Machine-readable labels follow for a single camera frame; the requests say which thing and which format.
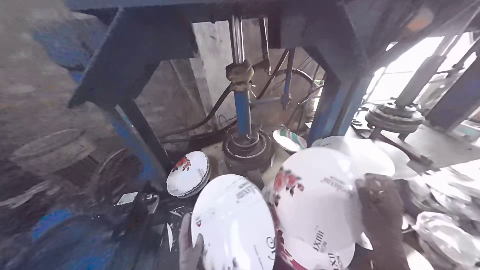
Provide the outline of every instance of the gloved hand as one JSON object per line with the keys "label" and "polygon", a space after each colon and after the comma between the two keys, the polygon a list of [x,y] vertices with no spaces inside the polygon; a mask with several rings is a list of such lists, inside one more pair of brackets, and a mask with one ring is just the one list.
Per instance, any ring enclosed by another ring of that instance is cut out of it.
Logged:
{"label": "gloved hand", "polygon": [[363,224],[375,245],[385,241],[402,241],[403,201],[388,176],[367,173],[356,181],[362,205]]}
{"label": "gloved hand", "polygon": [[179,270],[196,270],[204,249],[204,237],[198,234],[195,247],[192,246],[191,214],[183,217],[179,234]]}

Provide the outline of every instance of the red flower decal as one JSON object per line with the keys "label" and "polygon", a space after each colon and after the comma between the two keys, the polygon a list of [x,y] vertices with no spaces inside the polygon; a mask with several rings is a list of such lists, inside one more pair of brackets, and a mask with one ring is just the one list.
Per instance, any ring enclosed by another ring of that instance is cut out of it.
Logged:
{"label": "red flower decal", "polygon": [[190,165],[191,165],[190,160],[187,157],[183,157],[179,160],[179,162],[177,162],[175,167],[173,167],[172,172],[178,170],[178,168],[180,168],[180,167],[182,167],[182,171],[184,171],[184,170],[189,171],[190,170]]}

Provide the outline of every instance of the finger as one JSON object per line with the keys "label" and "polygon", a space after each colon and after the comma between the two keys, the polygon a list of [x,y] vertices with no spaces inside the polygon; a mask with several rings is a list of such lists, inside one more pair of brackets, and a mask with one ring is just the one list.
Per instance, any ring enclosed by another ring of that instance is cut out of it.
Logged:
{"label": "finger", "polygon": [[198,255],[198,257],[200,257],[203,249],[204,249],[204,236],[201,233],[199,233],[197,236],[197,241],[195,242],[195,246],[193,247],[193,251],[195,252],[195,254]]}
{"label": "finger", "polygon": [[365,179],[357,179],[355,185],[357,186],[357,192],[362,206],[367,207],[370,204],[370,191]]}
{"label": "finger", "polygon": [[181,221],[180,233],[179,233],[179,245],[180,250],[189,248],[192,245],[192,235],[190,233],[190,222],[192,216],[190,214],[185,214]]}

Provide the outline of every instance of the blue metal rod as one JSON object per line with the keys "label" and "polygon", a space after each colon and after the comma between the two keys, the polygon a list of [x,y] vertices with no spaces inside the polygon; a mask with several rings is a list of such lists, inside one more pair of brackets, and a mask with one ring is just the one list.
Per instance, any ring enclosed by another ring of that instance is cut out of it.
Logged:
{"label": "blue metal rod", "polygon": [[295,48],[288,50],[288,62],[285,78],[285,88],[282,95],[282,108],[283,110],[287,109],[288,104],[290,103],[290,82],[292,81],[292,70],[293,70],[293,59],[295,57]]}
{"label": "blue metal rod", "polygon": [[252,134],[250,93],[249,91],[236,91],[234,92],[234,97],[238,121],[238,133],[240,136],[250,136]]}

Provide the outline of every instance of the rusty metal part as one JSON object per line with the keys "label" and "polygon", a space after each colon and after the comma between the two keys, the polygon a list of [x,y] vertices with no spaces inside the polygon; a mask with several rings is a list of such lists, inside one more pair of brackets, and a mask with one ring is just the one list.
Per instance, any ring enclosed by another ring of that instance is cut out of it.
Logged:
{"label": "rusty metal part", "polygon": [[415,132],[424,121],[423,115],[413,106],[400,107],[392,102],[376,105],[365,116],[368,125],[374,126],[371,138],[375,138],[382,130],[399,133],[405,139]]}

